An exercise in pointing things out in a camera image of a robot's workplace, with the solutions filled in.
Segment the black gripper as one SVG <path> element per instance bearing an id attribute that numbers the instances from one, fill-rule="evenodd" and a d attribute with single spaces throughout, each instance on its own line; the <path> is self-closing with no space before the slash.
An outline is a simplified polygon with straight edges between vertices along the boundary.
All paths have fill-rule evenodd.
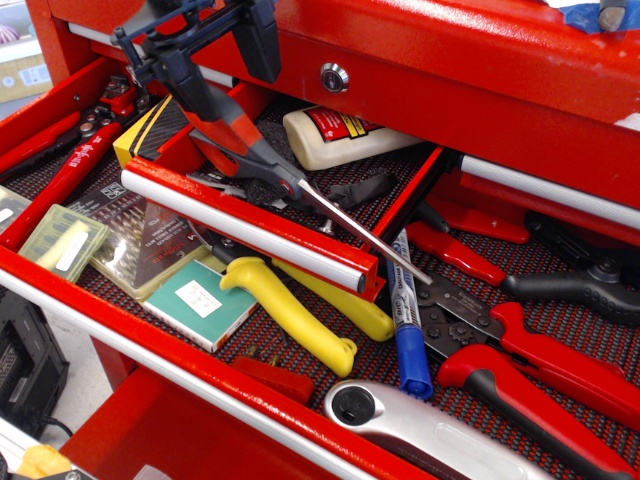
<path id="1" fill-rule="evenodd" d="M 228 122 L 227 96 L 213 88 L 191 56 L 241 30 L 241 54 L 253 77 L 273 84 L 281 72 L 273 1 L 228 1 L 207 16 L 213 1 L 145 1 L 110 37 L 139 83 L 159 81 L 193 122 Z"/>

